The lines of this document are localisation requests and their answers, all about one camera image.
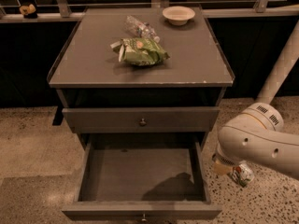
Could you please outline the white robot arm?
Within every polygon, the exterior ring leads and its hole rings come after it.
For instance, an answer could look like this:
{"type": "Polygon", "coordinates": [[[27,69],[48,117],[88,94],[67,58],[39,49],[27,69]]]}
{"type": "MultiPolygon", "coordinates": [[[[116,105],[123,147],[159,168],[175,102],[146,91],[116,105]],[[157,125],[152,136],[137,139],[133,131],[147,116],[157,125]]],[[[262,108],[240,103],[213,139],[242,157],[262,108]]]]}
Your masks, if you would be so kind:
{"type": "Polygon", "coordinates": [[[284,133],[279,112],[270,105],[299,57],[299,22],[254,104],[225,123],[218,132],[214,172],[226,175],[246,162],[257,163],[299,179],[299,136],[284,133]]]}

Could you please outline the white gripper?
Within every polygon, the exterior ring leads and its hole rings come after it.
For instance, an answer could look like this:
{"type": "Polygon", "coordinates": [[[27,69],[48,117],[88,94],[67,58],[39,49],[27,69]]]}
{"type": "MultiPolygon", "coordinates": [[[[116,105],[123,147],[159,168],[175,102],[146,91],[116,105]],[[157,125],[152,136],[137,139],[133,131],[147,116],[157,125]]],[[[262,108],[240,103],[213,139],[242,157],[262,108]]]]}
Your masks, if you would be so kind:
{"type": "Polygon", "coordinates": [[[237,166],[241,163],[238,157],[230,153],[221,144],[216,145],[215,155],[220,161],[213,163],[213,171],[216,175],[228,175],[233,171],[232,166],[237,166]]]}

